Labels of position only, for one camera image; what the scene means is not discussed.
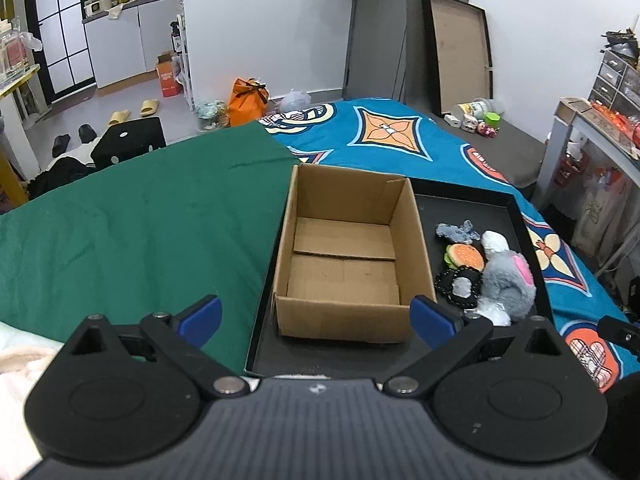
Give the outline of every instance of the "yellow slipper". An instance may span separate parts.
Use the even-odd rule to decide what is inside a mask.
[[[120,110],[119,112],[114,112],[111,115],[111,119],[109,119],[109,126],[113,126],[114,124],[120,124],[127,120],[129,117],[129,110]]]
[[[147,117],[153,115],[158,111],[158,99],[147,99],[142,102],[142,108],[140,108],[140,117]]]

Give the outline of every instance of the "microwave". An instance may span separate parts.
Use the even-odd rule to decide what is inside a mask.
[[[84,4],[84,13],[87,17],[109,9],[111,9],[111,0],[92,0]]]

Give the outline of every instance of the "screw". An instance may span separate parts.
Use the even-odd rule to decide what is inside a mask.
[[[240,377],[219,377],[213,381],[213,389],[219,394],[232,395],[241,392],[244,389],[244,384]]]
[[[414,378],[406,376],[389,379],[387,384],[396,394],[410,394],[420,386],[420,383],[418,383]]]

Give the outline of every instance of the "black stool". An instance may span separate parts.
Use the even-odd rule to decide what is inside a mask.
[[[165,148],[159,117],[147,117],[114,124],[91,152],[97,170],[103,170],[123,160]]]

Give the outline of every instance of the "kitchen cabinet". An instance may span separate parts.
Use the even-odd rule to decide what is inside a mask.
[[[177,14],[178,0],[159,0],[138,7],[146,72],[156,69],[160,54],[173,51],[170,23]]]
[[[85,23],[84,30],[98,88],[146,72],[137,7],[124,9],[117,20]]]

